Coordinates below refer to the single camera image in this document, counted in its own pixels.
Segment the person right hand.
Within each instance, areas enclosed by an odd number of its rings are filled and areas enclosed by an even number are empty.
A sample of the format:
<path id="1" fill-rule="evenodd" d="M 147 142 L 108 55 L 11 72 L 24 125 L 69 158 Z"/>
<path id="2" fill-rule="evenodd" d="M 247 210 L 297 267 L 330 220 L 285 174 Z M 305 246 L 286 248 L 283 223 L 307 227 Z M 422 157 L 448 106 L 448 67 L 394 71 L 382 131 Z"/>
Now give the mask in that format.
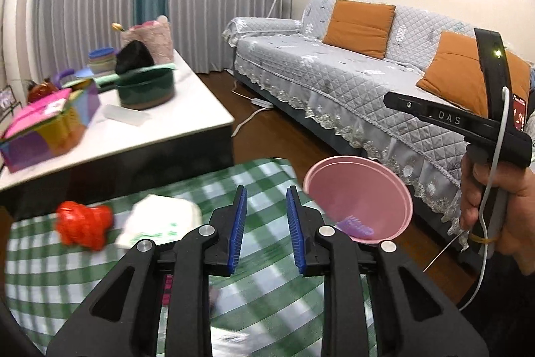
<path id="1" fill-rule="evenodd" d="M 487 164 L 477 164 L 467 155 L 461 160 L 461 227 L 472 228 L 479 218 L 482 188 L 492 184 L 508 193 L 507 213 L 496 249 L 512 256 L 524 275 L 534 273 L 534 173 L 508 162 L 500 162 L 494 172 Z"/>

